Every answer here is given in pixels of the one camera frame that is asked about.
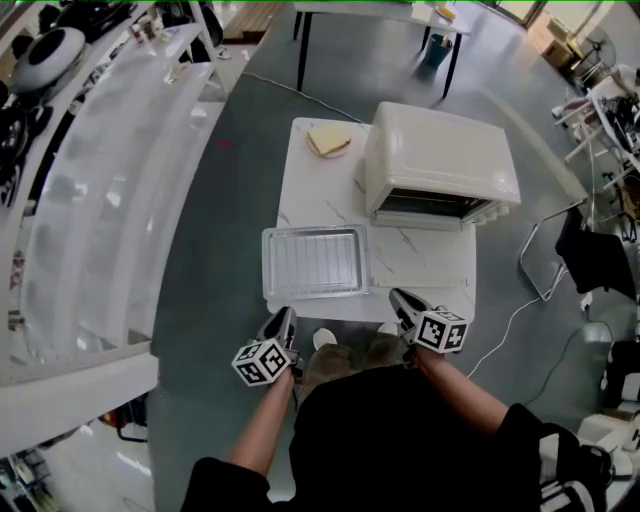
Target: toaster oven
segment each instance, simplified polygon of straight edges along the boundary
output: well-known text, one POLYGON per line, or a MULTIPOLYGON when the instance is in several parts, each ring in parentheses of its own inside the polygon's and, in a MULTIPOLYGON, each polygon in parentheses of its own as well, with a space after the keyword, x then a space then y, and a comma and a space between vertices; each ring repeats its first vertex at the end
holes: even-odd
POLYGON ((374 225, 457 231, 520 204, 504 130, 473 119, 380 103, 364 164, 374 225))

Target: baking tray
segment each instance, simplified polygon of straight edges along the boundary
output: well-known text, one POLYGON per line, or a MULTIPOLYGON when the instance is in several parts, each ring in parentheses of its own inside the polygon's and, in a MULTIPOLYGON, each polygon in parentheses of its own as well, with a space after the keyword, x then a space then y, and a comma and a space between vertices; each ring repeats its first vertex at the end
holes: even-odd
POLYGON ((264 298, 298 300, 369 293, 363 225, 265 229, 264 298))

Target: gray floor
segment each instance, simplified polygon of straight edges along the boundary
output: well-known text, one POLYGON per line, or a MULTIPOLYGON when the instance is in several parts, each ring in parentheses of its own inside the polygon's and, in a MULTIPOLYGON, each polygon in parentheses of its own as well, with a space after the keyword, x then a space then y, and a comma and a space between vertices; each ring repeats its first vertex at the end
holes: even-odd
MULTIPOLYGON (((549 113, 564 99, 561 77, 519 27, 477 4, 459 6, 472 22, 473 37, 463 40, 445 101, 439 98, 448 61, 435 75, 418 65, 420 27, 348 16, 314 17, 304 91, 364 121, 385 100, 505 129, 522 205, 478 228, 476 319, 464 352, 451 358, 468 372, 500 341, 511 313, 533 298, 516 264, 533 223, 568 205, 581 193, 580 185, 590 190, 591 169, 584 156, 576 158, 572 170, 577 182, 561 163, 575 147, 565 131, 552 126, 549 113)), ((300 43, 291 40, 293 20, 293 8, 287 8, 246 71, 294 86, 300 43)), ((341 119, 287 90, 243 76, 191 187, 164 278, 153 342, 161 365, 149 411, 159 511, 179 509, 195 460, 229 453, 263 394, 244 387, 229 362, 268 314, 262 298, 260 234, 276 223, 291 122, 300 116, 341 119)), ((460 146, 464 150, 464 141, 460 146)), ((550 271, 558 229, 557 224, 549 226, 532 248, 531 264, 539 275, 550 271)), ((534 396, 565 340, 583 324, 578 301, 567 276, 549 303, 538 302, 516 318, 506 345, 474 380, 509 404, 534 396)), ((607 320, 617 337, 631 332, 633 312, 633 305, 615 292, 595 294, 593 318, 607 320)), ((358 350, 377 327, 302 319, 297 341, 304 353, 310 353, 311 333, 321 325, 358 350)), ((589 326, 583 334, 569 346, 546 393, 531 406, 542 419, 569 428, 597 408, 608 350, 606 343, 583 342, 585 337, 608 339, 602 326, 589 326)), ((293 411, 288 420, 270 475, 274 497, 290 496, 294 489, 287 451, 293 411)))

